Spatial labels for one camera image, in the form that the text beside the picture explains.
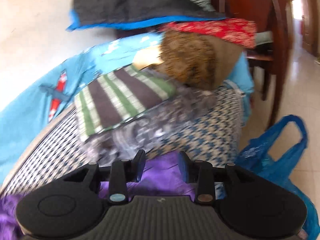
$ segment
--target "blue blanket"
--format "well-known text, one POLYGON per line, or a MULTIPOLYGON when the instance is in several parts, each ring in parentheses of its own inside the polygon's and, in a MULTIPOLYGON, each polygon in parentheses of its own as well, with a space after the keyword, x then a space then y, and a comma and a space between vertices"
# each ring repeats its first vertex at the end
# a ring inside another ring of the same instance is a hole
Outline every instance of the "blue blanket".
MULTIPOLYGON (((97 73, 109 73, 131 64, 138 50, 160 44, 162 35, 145 33, 101 44, 67 59, 62 64, 33 83, 0 112, 0 184, 31 141, 48 124, 52 107, 52 95, 43 92, 40 85, 56 87, 61 73, 67 74, 61 101, 54 116, 73 101, 73 96, 95 79, 97 73)), ((248 95, 253 91, 253 82, 245 55, 241 55, 229 79, 248 95)), ((249 105, 244 98, 245 116, 249 105)))

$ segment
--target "red patterned fabric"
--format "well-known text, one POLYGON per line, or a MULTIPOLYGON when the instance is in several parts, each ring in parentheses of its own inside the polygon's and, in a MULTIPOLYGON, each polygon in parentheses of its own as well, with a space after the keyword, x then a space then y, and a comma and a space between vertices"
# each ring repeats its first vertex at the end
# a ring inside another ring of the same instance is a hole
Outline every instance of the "red patterned fabric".
POLYGON ((239 18, 225 19, 221 21, 184 23, 171 22, 165 24, 161 28, 161 31, 166 31, 168 29, 180 32, 211 35, 249 49, 253 49, 255 47, 254 37, 257 32, 255 22, 239 18))

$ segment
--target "wooden door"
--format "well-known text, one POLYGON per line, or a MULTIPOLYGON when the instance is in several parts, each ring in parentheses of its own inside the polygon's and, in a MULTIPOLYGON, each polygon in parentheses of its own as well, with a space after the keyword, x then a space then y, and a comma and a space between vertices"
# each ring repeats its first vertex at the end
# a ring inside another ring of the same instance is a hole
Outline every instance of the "wooden door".
POLYGON ((310 54, 318 54, 318 9, 317 0, 302 2, 302 47, 310 54))

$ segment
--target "blue trim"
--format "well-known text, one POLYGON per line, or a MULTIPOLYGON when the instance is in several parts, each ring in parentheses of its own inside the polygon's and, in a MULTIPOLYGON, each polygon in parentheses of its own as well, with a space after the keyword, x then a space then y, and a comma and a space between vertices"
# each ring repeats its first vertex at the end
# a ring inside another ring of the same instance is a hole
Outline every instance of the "blue trim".
POLYGON ((70 11, 70 17, 73 23, 67 28, 68 31, 74 31, 76 29, 88 29, 88 28, 94 28, 94 27, 114 28, 114 29, 120 29, 120 30, 133 30, 133 29, 140 29, 140 28, 155 26, 158 24, 168 23, 168 22, 215 21, 215 20, 225 19, 225 17, 199 18, 199 17, 184 16, 184 15, 176 15, 176 16, 157 17, 149 20, 132 22, 132 23, 99 23, 99 24, 90 24, 90 25, 81 26, 78 14, 74 10, 70 11))

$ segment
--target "purple fabric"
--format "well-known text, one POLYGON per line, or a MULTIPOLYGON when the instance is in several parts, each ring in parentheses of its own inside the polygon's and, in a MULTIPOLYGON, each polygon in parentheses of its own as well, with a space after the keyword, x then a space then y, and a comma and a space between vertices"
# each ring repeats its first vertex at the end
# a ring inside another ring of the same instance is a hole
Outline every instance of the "purple fabric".
POLYGON ((0 239, 18 240, 22 231, 15 218, 16 206, 22 196, 7 196, 0 200, 0 239))
MULTIPOLYGON (((108 182, 101 183, 99 197, 108 194, 108 182)), ((190 195, 194 199, 195 188, 183 182, 178 168, 178 152, 173 151, 146 161, 142 179, 139 183, 127 183, 130 197, 190 195)), ((15 208, 22 196, 7 196, 0 200, 0 239, 18 240, 22 236, 15 219, 15 208)))
MULTIPOLYGON (((108 182, 101 183, 99 197, 108 194, 108 182)), ((146 161, 139 183, 127 183, 129 197, 190 195, 193 200, 195 188, 183 182, 178 167, 178 152, 173 151, 146 161)))

